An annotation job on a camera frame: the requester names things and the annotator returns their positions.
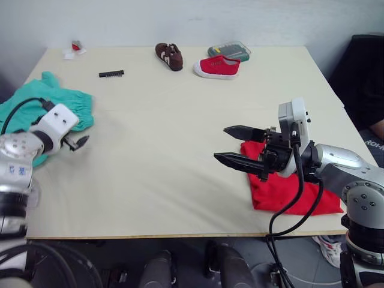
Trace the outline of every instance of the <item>green cloth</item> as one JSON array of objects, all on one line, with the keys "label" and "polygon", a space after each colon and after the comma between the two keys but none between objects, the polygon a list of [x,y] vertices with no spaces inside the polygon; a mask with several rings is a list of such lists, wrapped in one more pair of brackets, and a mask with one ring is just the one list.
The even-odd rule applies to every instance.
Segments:
[{"label": "green cloth", "polygon": [[[82,131],[94,123],[92,96],[81,91],[61,88],[57,78],[51,72],[45,71],[41,74],[41,80],[30,81],[19,88],[9,100],[0,104],[0,129],[11,110],[21,101],[31,97],[41,97],[55,104],[66,105],[80,119],[72,131]],[[13,115],[6,133],[12,133],[19,129],[28,130],[32,122],[46,113],[40,102],[28,102]],[[46,155],[42,155],[35,159],[34,166],[40,165],[46,158]]]}]

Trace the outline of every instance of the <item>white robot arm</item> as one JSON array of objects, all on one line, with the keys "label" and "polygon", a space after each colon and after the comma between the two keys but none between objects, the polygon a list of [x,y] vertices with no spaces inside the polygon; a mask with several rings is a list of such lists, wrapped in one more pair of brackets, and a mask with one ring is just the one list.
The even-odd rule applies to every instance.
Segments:
[{"label": "white robot arm", "polygon": [[310,141],[310,122],[302,99],[279,106],[281,133],[232,126],[224,131],[241,140],[265,142],[257,161],[236,153],[216,153],[227,165],[267,181],[269,173],[288,177],[296,171],[293,143],[298,144],[304,179],[338,195],[347,205],[342,225],[348,251],[341,255],[343,287],[364,287],[384,283],[384,169],[370,165],[352,151]]},{"label": "white robot arm", "polygon": [[0,238],[25,235],[26,206],[34,185],[32,161],[58,152],[62,142],[73,151],[84,145],[87,136],[77,143],[68,137],[77,123],[70,109],[50,103],[48,113],[27,132],[0,135]]}]

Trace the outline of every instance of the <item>plastic box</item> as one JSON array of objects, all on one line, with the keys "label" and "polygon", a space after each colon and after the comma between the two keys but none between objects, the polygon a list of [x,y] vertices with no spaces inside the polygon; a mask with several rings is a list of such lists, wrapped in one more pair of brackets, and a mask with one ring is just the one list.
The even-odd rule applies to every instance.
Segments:
[{"label": "plastic box", "polygon": [[232,41],[208,48],[208,55],[210,57],[223,55],[231,59],[238,59],[241,62],[249,60],[250,54],[251,51],[240,41]]}]

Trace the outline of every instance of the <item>white wall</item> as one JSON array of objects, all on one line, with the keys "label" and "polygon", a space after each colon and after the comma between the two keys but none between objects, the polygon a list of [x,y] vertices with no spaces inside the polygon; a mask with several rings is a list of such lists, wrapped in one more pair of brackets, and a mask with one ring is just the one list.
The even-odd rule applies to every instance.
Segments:
[{"label": "white wall", "polygon": [[0,0],[0,85],[20,86],[46,47],[172,41],[306,45],[325,75],[353,34],[384,32],[384,0]]}]

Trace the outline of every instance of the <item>beige tabletop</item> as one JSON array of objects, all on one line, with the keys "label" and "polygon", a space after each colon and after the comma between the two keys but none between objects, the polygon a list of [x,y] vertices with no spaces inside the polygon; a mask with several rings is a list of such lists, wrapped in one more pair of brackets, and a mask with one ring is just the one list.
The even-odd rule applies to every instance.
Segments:
[{"label": "beige tabletop", "polygon": [[[310,136],[374,163],[304,47],[253,47],[235,80],[204,79],[193,64],[205,47],[181,47],[184,68],[170,71],[153,47],[89,49],[65,61],[49,49],[28,80],[51,71],[64,88],[94,97],[95,124],[76,152],[63,148],[35,170],[39,206],[28,211],[30,238],[261,236],[271,213],[255,211],[247,176],[214,152],[238,152],[223,128],[278,127],[278,105],[303,97]],[[99,78],[121,70],[122,77]],[[338,234],[342,214],[310,217],[291,235]],[[299,216],[282,215],[275,230]]]}]

